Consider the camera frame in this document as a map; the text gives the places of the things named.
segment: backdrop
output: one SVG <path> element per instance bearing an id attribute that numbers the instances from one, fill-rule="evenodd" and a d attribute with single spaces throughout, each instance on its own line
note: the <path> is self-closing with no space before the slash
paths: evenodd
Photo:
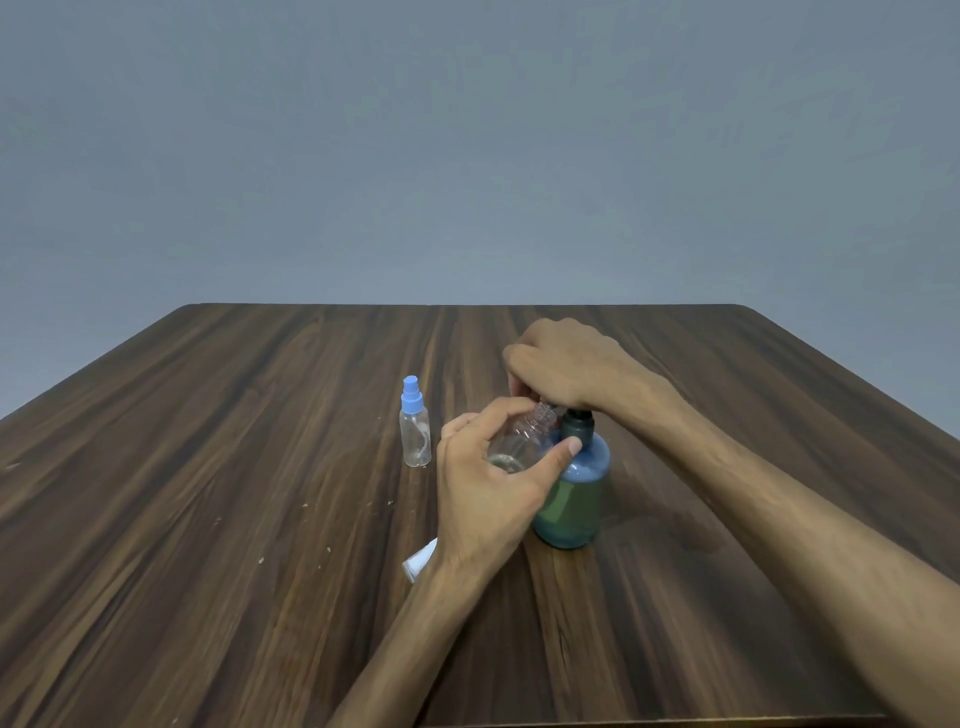
<path id="1" fill-rule="evenodd" d="M 184 303 L 736 302 L 960 435 L 955 0 L 0 20 L 0 416 Z"/>

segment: blue cap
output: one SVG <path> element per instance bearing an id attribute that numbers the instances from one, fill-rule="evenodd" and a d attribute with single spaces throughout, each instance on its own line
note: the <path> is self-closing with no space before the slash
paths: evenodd
<path id="1" fill-rule="evenodd" d="M 403 379 L 403 394 L 400 396 L 400 409 L 405 415 L 416 415 L 423 411 L 423 395 L 415 376 Z"/>

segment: dark wood grain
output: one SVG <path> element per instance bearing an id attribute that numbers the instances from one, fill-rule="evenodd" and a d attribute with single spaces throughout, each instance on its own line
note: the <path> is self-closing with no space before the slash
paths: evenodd
<path id="1" fill-rule="evenodd" d="M 437 433 L 506 392 L 500 350 L 542 315 L 960 580 L 960 443 L 750 309 L 191 305 L 0 422 L 0 726 L 322 726 L 436 534 L 401 379 Z M 595 543 L 524 542 L 422 722 L 876 725 L 707 507 L 597 426 Z"/>

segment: right hand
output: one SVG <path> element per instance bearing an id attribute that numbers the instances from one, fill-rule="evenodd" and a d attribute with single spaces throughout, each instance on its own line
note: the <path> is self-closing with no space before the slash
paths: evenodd
<path id="1" fill-rule="evenodd" d="M 615 339 L 573 319 L 535 321 L 503 350 L 503 359 L 514 397 L 611 414 L 621 388 L 630 382 L 651 395 L 676 393 Z"/>

